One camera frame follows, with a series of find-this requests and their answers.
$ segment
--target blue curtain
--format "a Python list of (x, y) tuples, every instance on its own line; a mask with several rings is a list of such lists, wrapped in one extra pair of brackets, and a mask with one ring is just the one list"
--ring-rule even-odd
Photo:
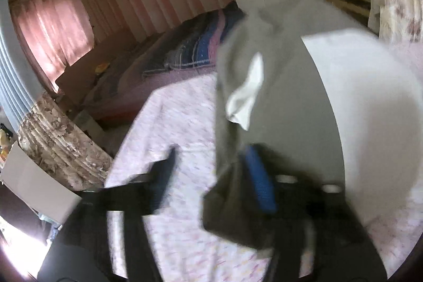
[(8, 0), (0, 0), (0, 104), (15, 131), (43, 92), (16, 36)]

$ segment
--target gray cloth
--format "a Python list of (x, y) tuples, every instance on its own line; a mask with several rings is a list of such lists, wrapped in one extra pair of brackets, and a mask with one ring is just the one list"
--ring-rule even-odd
[[(323, 83), (302, 35), (362, 28), (323, 0), (284, 0), (251, 13), (221, 45), (217, 59), (216, 185), (205, 195), (204, 228), (252, 248), (269, 246), (266, 218), (246, 205), (245, 175), (238, 155), (260, 145), (271, 173), (344, 185), (338, 127)], [(229, 95), (246, 79), (261, 52), (264, 82), (244, 131), (226, 119)]]

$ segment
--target patterned bed sheet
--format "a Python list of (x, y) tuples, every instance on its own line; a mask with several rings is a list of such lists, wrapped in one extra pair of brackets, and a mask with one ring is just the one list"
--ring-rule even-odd
[[(268, 259), (216, 237), (201, 223), (202, 195), (215, 183), (215, 74), (156, 90), (135, 119), (114, 161), (106, 186), (124, 184), (162, 159), (172, 144), (181, 148), (163, 208), (145, 217), (150, 244), (164, 281), (261, 281)], [(423, 174), (405, 208), (372, 221), (367, 230), (388, 275), (404, 262), (423, 232)], [(126, 277), (120, 212), (109, 212), (113, 269)], [(312, 255), (303, 256), (307, 274)]]

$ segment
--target bed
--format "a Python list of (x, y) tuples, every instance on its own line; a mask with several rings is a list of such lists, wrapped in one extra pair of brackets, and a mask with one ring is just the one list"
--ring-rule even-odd
[[(267, 259), (202, 229), (202, 195), (215, 183), (214, 99), (216, 75), (168, 85), (152, 93), (126, 136), (106, 187), (124, 184), (165, 157), (170, 145), (181, 147), (180, 162), (163, 208), (145, 217), (150, 244), (164, 281), (260, 281)], [(373, 220), (367, 230), (388, 276), (405, 261), (423, 233), (423, 169), (407, 205)], [(126, 277), (121, 213), (109, 212), (113, 269)], [(310, 253), (302, 274), (310, 270)]]
[[(242, 16), (231, 2), (114, 52), (107, 70), (79, 100), (81, 106), (101, 123), (130, 123), (153, 90), (214, 71), (217, 47)], [(63, 78), (58, 80), (61, 88)]]

